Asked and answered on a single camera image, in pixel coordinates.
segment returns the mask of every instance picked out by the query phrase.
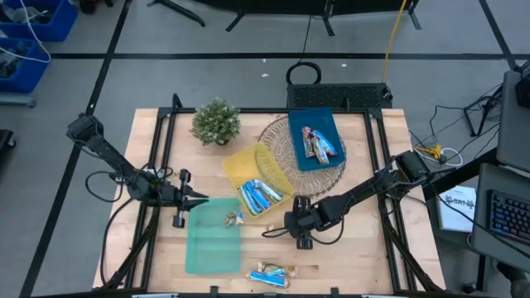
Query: green plant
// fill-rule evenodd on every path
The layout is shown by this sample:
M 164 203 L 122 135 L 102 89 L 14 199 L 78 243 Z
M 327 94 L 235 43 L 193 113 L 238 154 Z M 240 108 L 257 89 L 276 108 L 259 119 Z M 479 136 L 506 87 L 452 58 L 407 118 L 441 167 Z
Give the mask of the green plant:
M 203 145 L 213 142 L 224 145 L 230 138 L 239 135 L 241 122 L 238 114 L 238 108 L 228 105 L 223 99 L 214 98 L 212 103 L 197 109 L 190 132 Z

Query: floor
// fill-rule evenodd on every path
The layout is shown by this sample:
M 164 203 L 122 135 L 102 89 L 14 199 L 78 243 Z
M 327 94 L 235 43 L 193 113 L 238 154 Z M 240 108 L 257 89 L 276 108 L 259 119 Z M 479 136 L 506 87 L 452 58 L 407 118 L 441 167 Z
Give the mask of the floor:
M 0 127 L 15 131 L 18 142 L 0 175 L 4 296 L 18 296 L 21 290 L 52 204 L 66 190 L 59 189 L 61 180 L 68 185 L 69 176 L 63 174 L 72 169 L 69 161 L 76 167 L 33 295 L 87 291 L 92 286 L 110 205 L 84 189 L 86 175 L 105 165 L 71 155 L 65 130 L 78 113 L 94 110 L 105 125 L 106 138 L 124 151 L 134 110 L 168 106 L 173 93 L 186 107 L 200 106 L 214 96 L 239 107 L 285 106 L 285 72 L 301 52 L 307 17 L 248 15 L 228 33 L 224 29 L 235 17 L 232 12 L 189 0 L 176 2 L 203 17 L 206 27 L 138 0 L 115 0 L 113 8 L 100 5 L 93 16 L 79 14 L 65 42 L 46 44 L 54 59 L 33 93 L 36 107 L 0 107 Z M 422 29 L 417 30 L 408 15 L 401 21 L 393 45 L 399 55 L 390 61 L 388 85 L 394 107 L 405 110 L 410 129 L 421 138 L 430 135 L 428 121 L 436 104 L 464 107 L 502 81 L 509 70 L 504 58 L 510 53 L 503 52 L 497 37 L 503 36 L 518 62 L 530 58 L 530 33 L 522 26 L 530 2 L 488 0 L 500 29 L 497 37 L 481 3 L 486 1 L 421 0 L 416 14 Z M 396 15 L 333 17 L 335 37 L 313 20 L 306 52 L 331 53 L 307 59 L 322 68 L 322 83 L 379 82 L 382 53 Z M 247 54 L 246 59 L 228 59 L 233 56 L 219 53 Z M 295 83 L 313 79 L 311 72 L 293 73 Z M 442 109 L 433 126 L 439 130 L 461 115 L 460 110 Z M 473 116 L 477 123 L 479 113 Z M 465 162 L 494 131 L 466 147 Z M 471 137 L 465 122 L 459 121 L 438 139 L 444 147 L 459 150 Z M 93 184 L 101 195 L 113 195 L 110 181 Z M 476 180 L 466 184 L 474 186 Z M 443 242 L 438 242 L 438 251 L 449 290 L 458 292 L 475 279 L 478 257 L 473 253 Z M 490 277 L 488 294 L 509 297 L 508 289 L 498 273 Z

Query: blue storage box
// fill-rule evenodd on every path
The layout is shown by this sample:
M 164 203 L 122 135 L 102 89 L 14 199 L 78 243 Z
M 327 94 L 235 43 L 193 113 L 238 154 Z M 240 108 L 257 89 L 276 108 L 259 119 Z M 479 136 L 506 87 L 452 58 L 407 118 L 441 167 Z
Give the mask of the blue storage box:
M 23 0 L 26 7 L 36 4 L 56 7 L 51 20 L 46 24 L 32 23 L 31 28 L 41 41 L 64 41 L 74 25 L 77 11 L 68 0 Z M 22 7 L 20 0 L 4 0 L 5 5 L 17 9 Z M 7 36 L 15 38 L 35 39 L 26 23 L 0 23 L 0 30 Z
M 26 57 L 39 60 L 47 60 L 46 53 L 41 51 L 39 45 L 34 40 L 17 38 L 0 38 L 0 46 L 7 50 L 9 47 L 16 47 L 18 42 L 27 45 Z M 0 92 L 30 93 L 39 83 L 48 63 L 39 61 L 21 60 L 17 70 L 9 78 L 0 78 Z
M 292 143 L 295 147 L 296 161 L 300 171 L 319 170 L 328 167 L 338 166 L 346 160 L 345 152 L 342 150 L 339 133 L 335 126 L 333 113 L 330 108 L 310 108 L 301 111 L 289 112 L 289 127 L 291 129 Z M 317 130 L 330 141 L 337 151 L 336 156 L 328 156 L 329 164 L 321 165 L 316 157 L 306 157 L 304 142 L 302 140 L 301 129 L 310 127 Z

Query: green tray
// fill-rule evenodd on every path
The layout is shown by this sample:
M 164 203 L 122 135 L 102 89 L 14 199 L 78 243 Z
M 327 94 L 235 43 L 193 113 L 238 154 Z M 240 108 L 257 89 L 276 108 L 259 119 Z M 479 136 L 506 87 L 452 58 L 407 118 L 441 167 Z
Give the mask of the green tray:
M 239 199 L 211 199 L 190 211 L 185 271 L 190 274 L 237 273 L 241 267 L 241 226 L 224 226 Z

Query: yellow tray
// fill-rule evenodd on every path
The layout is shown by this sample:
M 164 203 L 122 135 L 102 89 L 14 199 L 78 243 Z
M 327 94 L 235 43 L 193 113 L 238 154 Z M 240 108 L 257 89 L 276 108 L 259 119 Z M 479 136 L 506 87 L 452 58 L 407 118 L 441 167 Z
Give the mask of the yellow tray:
M 244 203 L 238 188 L 249 180 L 259 179 L 279 194 L 282 194 L 283 199 L 280 202 L 271 202 L 271 208 L 258 215 L 254 215 L 247 210 L 251 217 L 257 218 L 265 214 L 277 205 L 292 198 L 295 193 L 292 185 L 263 142 L 258 142 L 253 146 L 244 148 L 242 151 L 225 159 L 223 161 L 223 169 L 229 177 L 230 182 L 232 182 L 232 186 L 238 193 L 239 200 L 245 206 L 245 209 L 248 209 L 248 206 Z

